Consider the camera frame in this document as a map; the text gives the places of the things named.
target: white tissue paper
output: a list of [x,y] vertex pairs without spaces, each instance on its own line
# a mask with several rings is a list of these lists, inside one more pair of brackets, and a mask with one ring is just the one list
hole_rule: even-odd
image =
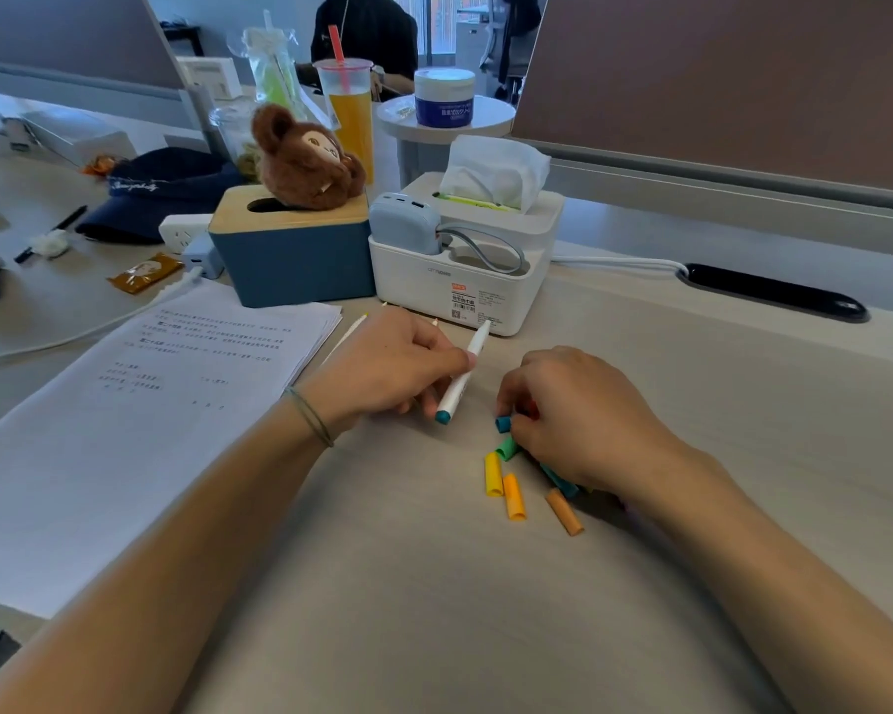
[[546,184],[551,160],[524,142],[460,135],[450,146],[440,193],[525,213]]

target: navy blue cap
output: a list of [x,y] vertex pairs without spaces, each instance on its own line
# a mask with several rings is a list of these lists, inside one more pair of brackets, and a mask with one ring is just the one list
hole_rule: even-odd
[[245,182],[217,155],[161,147],[119,163],[109,175],[109,200],[83,218],[76,232],[104,242],[162,242],[168,215],[213,213],[225,191]]

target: black pen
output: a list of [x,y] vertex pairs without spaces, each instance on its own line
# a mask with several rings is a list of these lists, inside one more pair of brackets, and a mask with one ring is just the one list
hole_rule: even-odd
[[[86,210],[89,208],[86,205],[81,205],[80,207],[73,210],[73,212],[67,215],[57,227],[51,228],[52,230],[66,230],[68,227],[76,223],[80,218],[85,215]],[[33,255],[33,248],[29,247],[24,250],[20,255],[13,259],[14,263],[23,263],[25,260],[28,260],[30,256]]]

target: person in black shirt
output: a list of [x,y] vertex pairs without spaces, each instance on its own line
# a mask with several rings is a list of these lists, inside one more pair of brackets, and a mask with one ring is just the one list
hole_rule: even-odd
[[[324,0],[314,20],[311,61],[333,59],[327,29],[336,24],[345,57],[374,63],[371,73],[375,100],[413,93],[417,71],[417,22],[393,0]],[[317,83],[313,65],[298,65],[304,84]]]

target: electrical outlet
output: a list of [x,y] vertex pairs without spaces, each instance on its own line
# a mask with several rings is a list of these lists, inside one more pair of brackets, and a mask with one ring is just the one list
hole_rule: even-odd
[[181,255],[186,246],[198,238],[211,223],[211,213],[201,215],[169,215],[159,226],[159,234],[169,252]]

